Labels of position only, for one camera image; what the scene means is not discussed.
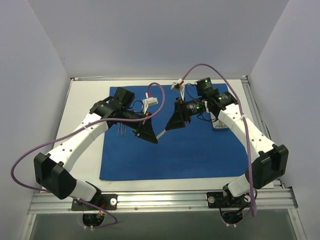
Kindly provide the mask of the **metal instrument tray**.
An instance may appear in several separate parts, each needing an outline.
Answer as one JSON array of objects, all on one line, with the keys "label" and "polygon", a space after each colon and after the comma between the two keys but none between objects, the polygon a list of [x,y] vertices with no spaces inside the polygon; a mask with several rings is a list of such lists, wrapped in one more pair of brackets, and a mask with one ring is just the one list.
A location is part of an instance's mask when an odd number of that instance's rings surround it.
[{"label": "metal instrument tray", "polygon": [[216,118],[212,113],[210,113],[210,118],[214,131],[227,131],[229,129],[225,123]]}]

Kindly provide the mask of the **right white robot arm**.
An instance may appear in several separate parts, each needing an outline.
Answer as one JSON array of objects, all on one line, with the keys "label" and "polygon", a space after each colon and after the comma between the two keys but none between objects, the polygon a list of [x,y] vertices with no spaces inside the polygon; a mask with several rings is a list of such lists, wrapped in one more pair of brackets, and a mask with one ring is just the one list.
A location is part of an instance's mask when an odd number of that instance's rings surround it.
[{"label": "right white robot arm", "polygon": [[289,150],[266,137],[243,113],[240,102],[228,91],[220,93],[210,78],[194,83],[198,98],[186,101],[183,81],[171,86],[180,92],[174,102],[174,112],[165,130],[181,129],[191,122],[191,117],[210,113],[224,123],[245,148],[248,168],[244,174],[223,187],[222,200],[234,206],[246,193],[258,190],[283,176],[286,172]]}]

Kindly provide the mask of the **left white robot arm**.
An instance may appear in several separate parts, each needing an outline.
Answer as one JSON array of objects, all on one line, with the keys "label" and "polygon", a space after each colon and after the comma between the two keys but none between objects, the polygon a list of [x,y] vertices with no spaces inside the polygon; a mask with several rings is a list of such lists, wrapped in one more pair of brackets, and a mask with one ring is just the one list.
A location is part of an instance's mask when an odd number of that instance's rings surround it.
[{"label": "left white robot arm", "polygon": [[101,203],[101,190],[87,181],[75,179],[70,171],[97,137],[117,123],[131,128],[142,140],[158,143],[152,127],[152,114],[148,112],[148,107],[158,104],[158,99],[147,92],[141,112],[130,108],[134,99],[133,92],[118,87],[113,96],[96,102],[72,136],[47,154],[35,156],[36,182],[60,200],[67,197],[81,199],[88,209],[97,209]]}]

